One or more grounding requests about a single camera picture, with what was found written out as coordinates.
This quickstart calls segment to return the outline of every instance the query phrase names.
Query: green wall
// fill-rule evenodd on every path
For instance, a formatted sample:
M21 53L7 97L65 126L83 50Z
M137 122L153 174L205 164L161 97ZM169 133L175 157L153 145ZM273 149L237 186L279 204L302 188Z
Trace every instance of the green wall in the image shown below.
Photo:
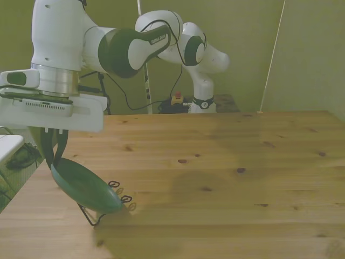
M263 111L345 119L345 1L287 0Z
M231 94L244 112L258 111L265 87L283 0L142 0L143 11L171 10L196 23L215 48L230 56L225 73L214 74L216 94ZM149 63L154 100L165 99L180 68L161 60ZM192 94L188 74L176 87Z
M31 66L33 4L32 0L0 0L0 71Z

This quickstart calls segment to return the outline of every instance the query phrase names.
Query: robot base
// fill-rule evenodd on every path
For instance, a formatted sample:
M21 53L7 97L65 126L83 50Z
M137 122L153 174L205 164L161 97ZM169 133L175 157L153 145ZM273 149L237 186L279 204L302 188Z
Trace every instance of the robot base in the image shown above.
M216 104L211 104L207 109L201 109L199 105L192 103L188 113L216 113Z

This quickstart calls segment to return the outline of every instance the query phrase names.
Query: green pan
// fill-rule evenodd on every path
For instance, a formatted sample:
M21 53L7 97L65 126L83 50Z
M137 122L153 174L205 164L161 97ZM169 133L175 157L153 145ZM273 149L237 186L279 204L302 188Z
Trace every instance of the green pan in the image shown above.
M116 192L96 174L69 159L62 158L68 131L57 132L58 148L54 156L53 130L41 131L42 149L46 162L57 185L76 203L101 214L110 214L122 209L123 203Z

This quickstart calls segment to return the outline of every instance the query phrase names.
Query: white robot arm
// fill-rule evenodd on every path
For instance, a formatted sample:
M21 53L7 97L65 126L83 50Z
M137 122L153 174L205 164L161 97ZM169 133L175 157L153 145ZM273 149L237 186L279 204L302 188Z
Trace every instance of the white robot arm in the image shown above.
M98 132L107 99L79 93L81 69L130 78L157 56L183 64L192 76L192 112L213 111L213 83L205 73L229 65L228 56L207 44L195 24L183 24L174 12L149 12L139 17L135 30L104 28L88 17L79 0L36 0L32 42L31 69L0 76L3 124Z

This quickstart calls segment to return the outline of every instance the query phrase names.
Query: wooden table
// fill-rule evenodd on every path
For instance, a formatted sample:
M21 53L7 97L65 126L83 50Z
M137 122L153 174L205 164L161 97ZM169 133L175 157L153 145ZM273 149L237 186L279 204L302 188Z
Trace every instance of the wooden table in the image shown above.
M135 204L94 229L44 163L0 215L0 258L345 258L345 124L327 112L106 117L64 156Z

